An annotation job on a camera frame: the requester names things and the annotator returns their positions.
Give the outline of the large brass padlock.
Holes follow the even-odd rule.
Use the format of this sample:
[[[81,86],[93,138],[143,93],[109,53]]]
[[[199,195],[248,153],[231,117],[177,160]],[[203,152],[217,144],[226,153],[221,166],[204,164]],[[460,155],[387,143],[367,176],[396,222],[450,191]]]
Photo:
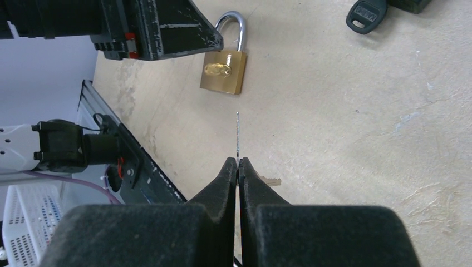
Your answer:
[[[238,47],[236,50],[221,50],[205,54],[200,88],[239,95],[242,90],[247,61],[247,53],[245,52],[246,21],[239,12],[228,11],[218,19],[215,25],[216,30],[220,31],[227,22],[239,24]]]

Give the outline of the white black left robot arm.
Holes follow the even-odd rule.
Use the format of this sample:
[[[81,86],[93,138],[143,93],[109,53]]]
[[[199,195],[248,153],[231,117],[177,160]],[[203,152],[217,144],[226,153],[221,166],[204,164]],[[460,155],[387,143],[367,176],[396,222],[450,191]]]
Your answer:
[[[223,38],[192,1],[2,1],[1,39],[89,36],[110,60],[157,61],[220,51]],[[64,120],[1,128],[1,167],[82,172],[115,164],[120,141]]]

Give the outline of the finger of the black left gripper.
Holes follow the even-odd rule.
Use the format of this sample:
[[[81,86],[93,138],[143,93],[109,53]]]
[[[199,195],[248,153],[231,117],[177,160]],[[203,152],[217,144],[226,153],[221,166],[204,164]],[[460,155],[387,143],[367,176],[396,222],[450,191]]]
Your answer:
[[[222,35],[193,1],[137,1],[139,59],[157,61],[220,51]]]

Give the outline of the black-headed silver key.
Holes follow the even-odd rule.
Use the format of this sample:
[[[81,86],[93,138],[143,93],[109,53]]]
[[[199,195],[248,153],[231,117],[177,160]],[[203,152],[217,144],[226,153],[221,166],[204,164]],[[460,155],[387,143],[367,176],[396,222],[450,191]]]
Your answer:
[[[346,25],[354,32],[366,35],[381,24],[387,10],[387,0],[359,0],[351,7]]]

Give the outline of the black padlock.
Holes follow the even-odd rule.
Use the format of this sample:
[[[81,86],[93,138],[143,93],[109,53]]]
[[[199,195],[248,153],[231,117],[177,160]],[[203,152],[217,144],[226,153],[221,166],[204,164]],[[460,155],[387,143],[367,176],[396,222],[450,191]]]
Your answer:
[[[400,10],[412,14],[420,14],[431,0],[388,0],[387,2],[389,5]]]

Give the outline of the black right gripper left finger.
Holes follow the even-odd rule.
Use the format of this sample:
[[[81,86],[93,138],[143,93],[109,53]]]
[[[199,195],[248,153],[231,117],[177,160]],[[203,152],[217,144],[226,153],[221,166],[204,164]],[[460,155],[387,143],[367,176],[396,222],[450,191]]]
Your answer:
[[[232,266],[237,163],[183,204],[84,205],[59,223],[40,266]]]

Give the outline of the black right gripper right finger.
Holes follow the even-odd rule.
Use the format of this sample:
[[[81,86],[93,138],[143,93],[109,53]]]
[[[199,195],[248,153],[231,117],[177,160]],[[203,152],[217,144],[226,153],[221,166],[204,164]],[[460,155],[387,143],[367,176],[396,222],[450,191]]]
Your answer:
[[[239,162],[244,266],[419,266],[407,230],[391,209],[292,205]]]

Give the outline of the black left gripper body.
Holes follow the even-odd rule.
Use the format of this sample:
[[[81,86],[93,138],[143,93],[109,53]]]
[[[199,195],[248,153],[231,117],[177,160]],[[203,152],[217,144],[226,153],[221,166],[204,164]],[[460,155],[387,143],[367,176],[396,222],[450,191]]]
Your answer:
[[[1,39],[90,36],[106,58],[151,60],[137,1],[1,1]]]

